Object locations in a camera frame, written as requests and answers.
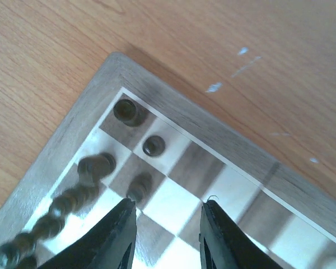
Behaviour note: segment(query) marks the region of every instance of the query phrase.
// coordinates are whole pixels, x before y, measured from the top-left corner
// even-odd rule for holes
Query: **white speck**
[[[245,69],[247,69],[248,67],[252,66],[257,60],[261,59],[261,56],[256,56],[254,58],[254,60],[251,60],[250,63],[248,63],[247,65],[241,67],[238,71],[236,71],[233,75],[231,75],[231,77],[235,77],[237,76],[239,73],[241,73],[242,71],[244,71]]]
[[[316,158],[310,158],[310,161],[312,161],[313,163],[316,163],[316,164],[318,164],[318,163],[319,163],[319,160],[318,160],[318,159],[316,159]]]
[[[237,53],[237,55],[243,55],[244,53],[247,53],[249,49],[247,47],[241,48],[241,50]]]
[[[206,92],[216,92],[223,84],[218,82],[216,84],[211,84]]]

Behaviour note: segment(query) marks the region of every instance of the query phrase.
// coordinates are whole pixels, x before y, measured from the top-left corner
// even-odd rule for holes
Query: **chessboard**
[[[113,107],[129,99],[146,111],[128,127]],[[153,135],[165,151],[149,157]],[[283,268],[336,268],[336,201],[125,55],[108,57],[0,210],[0,245],[30,231],[54,197],[78,182],[85,156],[108,152],[114,171],[97,199],[69,214],[63,230],[36,247],[39,264],[74,243],[152,175],[137,204],[133,269],[199,269],[200,211],[209,197]]]

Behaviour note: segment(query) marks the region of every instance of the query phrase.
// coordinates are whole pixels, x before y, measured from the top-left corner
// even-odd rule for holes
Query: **wood grain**
[[[316,223],[336,235],[334,199],[292,170],[285,168],[285,176],[281,177],[279,171],[283,171],[282,164],[270,154],[222,124],[126,55],[112,53],[0,209],[0,244],[24,227],[40,201],[51,194],[52,186],[65,184],[59,182],[59,175],[65,167],[72,165],[74,154],[109,104],[117,98],[122,86],[130,89],[130,93],[136,96],[135,100],[143,100],[150,107],[169,116],[180,128],[194,134],[197,139],[195,143],[205,143],[201,146],[206,150],[209,150],[206,146],[216,149],[216,152],[211,153],[220,154],[222,161],[231,160],[238,167],[244,168],[245,172],[257,175],[257,179],[264,179],[265,186],[273,193],[313,221],[320,220]],[[328,237],[336,242],[336,237],[329,233]]]
[[[115,50],[336,198],[336,1],[0,0],[0,207]]]

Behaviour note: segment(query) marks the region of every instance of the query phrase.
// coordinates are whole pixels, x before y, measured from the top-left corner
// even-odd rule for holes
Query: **checkered pattern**
[[[148,117],[143,125],[130,128],[114,117],[112,107],[120,98],[135,100],[147,109]],[[159,135],[166,142],[166,150],[160,157],[148,157],[142,151],[142,144],[150,135]],[[143,171],[152,175],[153,188],[151,195],[137,205],[138,234],[133,269],[200,268],[200,208],[210,196],[216,197],[214,199],[259,248],[286,268],[310,268],[330,244],[308,223],[267,196],[259,181],[124,88],[25,229],[31,229],[47,212],[53,197],[77,182],[79,160],[103,151],[115,157],[116,169],[102,180],[100,196],[80,212],[69,215],[64,230],[56,238],[40,242],[38,256],[43,256],[42,252],[44,257],[48,257],[48,252],[57,254],[83,236],[125,197],[131,180]],[[259,210],[265,214],[271,210],[267,215],[269,223],[274,222],[275,216],[284,217],[283,223],[274,225],[270,237],[261,236],[268,234],[267,228],[255,225],[262,219],[256,214]],[[309,244],[299,240],[306,236],[312,239]]]

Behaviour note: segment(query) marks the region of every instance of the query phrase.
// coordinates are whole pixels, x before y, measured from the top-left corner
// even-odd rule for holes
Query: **blurred chess piece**
[[[116,168],[116,161],[111,154],[101,153],[84,157],[78,163],[77,173],[80,184],[93,187],[102,178],[110,175]]]
[[[166,144],[162,137],[151,136],[143,143],[143,152],[150,157],[160,156],[166,148]]]
[[[73,188],[67,189],[60,196],[53,199],[49,207],[49,214],[63,218],[72,212],[77,212],[85,204],[92,202],[99,196],[100,187],[87,187],[84,185],[76,185]]]
[[[152,191],[152,175],[149,173],[142,173],[136,176],[128,187],[126,194],[136,203],[140,203],[143,199],[148,197]]]
[[[36,260],[36,257],[34,255],[28,256],[18,264],[15,269],[36,269],[38,266],[38,262]]]
[[[321,269],[336,269],[336,257],[328,257],[325,259]]]
[[[128,99],[119,100],[113,107],[113,114],[119,121],[130,127],[141,125],[147,116],[141,105]]]
[[[58,235],[64,226],[64,219],[47,214],[38,219],[30,234],[34,237],[35,241],[38,239],[49,239]]]
[[[30,233],[19,233],[11,242],[0,246],[0,266],[15,268],[25,257],[34,254],[36,241]]]

